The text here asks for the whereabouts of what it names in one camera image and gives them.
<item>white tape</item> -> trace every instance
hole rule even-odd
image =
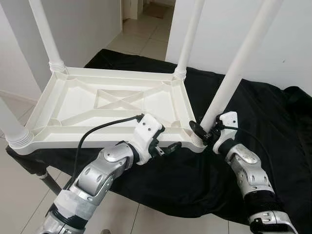
[[[62,190],[54,200],[54,204],[65,218],[77,215],[85,220],[89,220],[97,208],[69,190]]]

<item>doorway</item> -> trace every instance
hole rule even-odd
[[[107,49],[164,61],[175,0],[122,0],[123,30]]]

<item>black fabric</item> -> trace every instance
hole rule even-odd
[[[101,50],[86,67],[173,73],[176,65]],[[188,68],[185,86],[198,122],[223,77]],[[274,176],[276,194],[301,234],[312,233],[312,117],[306,110],[311,105],[311,97],[298,88],[282,91],[269,84],[242,80],[226,108],[226,111],[237,112],[239,127],[256,135],[270,153],[273,170],[257,142],[244,133],[236,135],[238,142],[259,155],[269,177]],[[75,151],[45,149],[19,156],[8,148],[8,153],[31,173],[51,165],[71,174]],[[99,151],[83,149],[80,169]],[[213,213],[247,224],[247,212],[235,175],[210,148],[201,154],[182,148],[143,166],[134,165],[115,180],[111,190],[168,215],[199,217]]]

